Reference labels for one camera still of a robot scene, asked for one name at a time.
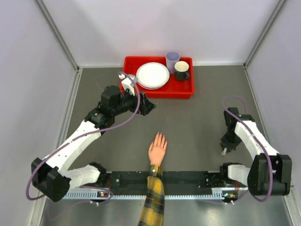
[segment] plaid sleeve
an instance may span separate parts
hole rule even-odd
[[[164,218],[163,171],[159,166],[150,166],[147,177],[147,196],[138,226],[162,226]]]

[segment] sleeve cuff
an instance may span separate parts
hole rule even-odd
[[[159,166],[156,166],[156,165],[151,165],[150,166],[150,176],[162,179],[162,177],[163,177],[162,168]]]

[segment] mug handle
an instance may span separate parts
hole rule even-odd
[[[188,72],[185,72],[185,75],[186,75],[186,77],[185,77],[184,80],[189,80],[190,79],[190,74]]]

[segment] purple cup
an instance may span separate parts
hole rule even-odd
[[[165,58],[166,67],[168,68],[169,73],[174,74],[174,65],[180,60],[180,54],[177,52],[168,52]]]

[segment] finger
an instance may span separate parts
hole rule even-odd
[[[164,147],[163,147],[164,151],[166,151],[166,148],[167,148],[167,141],[165,142]]]
[[[161,147],[163,148],[164,147],[164,144],[165,144],[165,136],[163,135],[163,137],[162,137],[162,142],[161,142]]]
[[[162,133],[159,134],[159,138],[158,138],[158,146],[161,146],[161,140],[162,140]]]
[[[154,141],[154,145],[155,146],[158,144],[158,139],[159,139],[159,133],[157,133],[155,141]]]
[[[149,147],[149,153],[151,152],[153,146],[154,146],[154,142],[152,142],[152,143],[150,144],[150,147]]]

